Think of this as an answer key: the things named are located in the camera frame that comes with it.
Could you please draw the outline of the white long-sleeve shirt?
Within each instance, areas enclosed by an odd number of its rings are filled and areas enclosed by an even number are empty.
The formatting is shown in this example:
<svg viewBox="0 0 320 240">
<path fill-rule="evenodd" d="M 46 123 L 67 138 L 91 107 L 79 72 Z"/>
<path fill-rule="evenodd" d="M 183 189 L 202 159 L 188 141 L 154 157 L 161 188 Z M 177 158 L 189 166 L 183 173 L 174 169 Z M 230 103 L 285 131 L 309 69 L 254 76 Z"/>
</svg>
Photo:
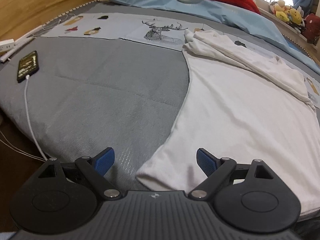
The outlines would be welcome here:
<svg viewBox="0 0 320 240">
<path fill-rule="evenodd" d="M 165 143 L 137 171 L 151 190 L 205 180 L 196 152 L 243 164 L 262 159 L 294 192 L 301 216 L 319 211 L 319 123 L 303 75 L 214 30 L 184 33 L 189 87 Z"/>
</svg>

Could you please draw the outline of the wooden headboard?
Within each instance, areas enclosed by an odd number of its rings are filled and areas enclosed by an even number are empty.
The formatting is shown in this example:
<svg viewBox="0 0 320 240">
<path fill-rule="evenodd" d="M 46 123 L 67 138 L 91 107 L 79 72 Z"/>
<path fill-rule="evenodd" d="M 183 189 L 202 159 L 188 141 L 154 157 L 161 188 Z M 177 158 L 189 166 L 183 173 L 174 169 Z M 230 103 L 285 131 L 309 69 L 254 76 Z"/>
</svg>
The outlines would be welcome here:
<svg viewBox="0 0 320 240">
<path fill-rule="evenodd" d="M 56 16 L 91 1 L 1 0 L 1 40 L 16 40 Z"/>
</svg>

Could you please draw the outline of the grey patterned bed cover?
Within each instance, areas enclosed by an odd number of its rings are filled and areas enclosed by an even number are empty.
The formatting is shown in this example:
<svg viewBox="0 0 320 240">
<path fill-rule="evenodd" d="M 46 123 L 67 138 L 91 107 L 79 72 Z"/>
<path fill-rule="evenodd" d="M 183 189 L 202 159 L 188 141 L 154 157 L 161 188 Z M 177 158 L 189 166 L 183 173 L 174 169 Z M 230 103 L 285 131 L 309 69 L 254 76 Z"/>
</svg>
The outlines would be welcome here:
<svg viewBox="0 0 320 240">
<path fill-rule="evenodd" d="M 228 35 L 220 26 L 202 23 L 170 29 L 182 44 L 171 50 L 172 40 L 154 39 L 152 23 L 181 25 L 174 18 L 130 16 L 125 8 L 107 7 L 92 36 L 75 37 L 71 27 L 64 27 L 63 37 L 36 38 L 2 68 L 1 108 L 51 157 L 73 161 L 112 147 L 116 163 L 110 178 L 119 187 L 146 187 L 136 173 L 168 139 L 188 91 L 182 53 L 186 30 L 214 30 L 261 56 L 278 56 Z M 112 39 L 98 37 L 105 31 Z M 20 59 L 35 50 L 39 70 L 18 83 Z M 306 77 L 304 82 L 308 91 Z"/>
</svg>

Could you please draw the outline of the yellow plush toys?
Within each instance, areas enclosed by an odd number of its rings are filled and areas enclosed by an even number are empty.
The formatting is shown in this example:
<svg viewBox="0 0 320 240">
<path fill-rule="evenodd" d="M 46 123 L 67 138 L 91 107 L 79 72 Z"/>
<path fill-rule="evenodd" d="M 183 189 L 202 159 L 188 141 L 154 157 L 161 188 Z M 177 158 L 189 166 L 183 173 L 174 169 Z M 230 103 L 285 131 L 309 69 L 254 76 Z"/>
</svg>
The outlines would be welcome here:
<svg viewBox="0 0 320 240">
<path fill-rule="evenodd" d="M 272 12 L 277 19 L 283 21 L 284 23 L 291 23 L 296 25 L 303 24 L 301 13 L 292 6 L 286 5 L 284 0 L 271 2 L 269 7 L 270 12 Z"/>
</svg>

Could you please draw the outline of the white power strip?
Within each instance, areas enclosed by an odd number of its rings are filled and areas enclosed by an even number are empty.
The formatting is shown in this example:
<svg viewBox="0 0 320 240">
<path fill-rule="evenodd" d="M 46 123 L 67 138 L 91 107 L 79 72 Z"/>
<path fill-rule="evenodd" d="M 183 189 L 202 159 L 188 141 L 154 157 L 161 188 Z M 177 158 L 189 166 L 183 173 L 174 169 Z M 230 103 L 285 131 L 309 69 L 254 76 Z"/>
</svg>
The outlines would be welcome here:
<svg viewBox="0 0 320 240">
<path fill-rule="evenodd" d="M 14 39 L 0 41 L 0 53 L 6 52 L 14 48 Z"/>
</svg>

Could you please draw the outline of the black smartphone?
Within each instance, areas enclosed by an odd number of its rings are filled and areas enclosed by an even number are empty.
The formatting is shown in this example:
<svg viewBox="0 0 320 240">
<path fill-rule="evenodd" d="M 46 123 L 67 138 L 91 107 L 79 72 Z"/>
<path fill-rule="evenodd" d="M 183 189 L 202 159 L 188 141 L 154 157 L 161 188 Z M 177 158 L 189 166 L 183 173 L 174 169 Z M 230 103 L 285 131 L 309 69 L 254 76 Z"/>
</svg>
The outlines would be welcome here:
<svg viewBox="0 0 320 240">
<path fill-rule="evenodd" d="M 32 51 L 25 57 L 21 58 L 18 63 L 17 82 L 21 83 L 27 77 L 32 76 L 39 70 L 39 61 L 37 51 Z"/>
</svg>

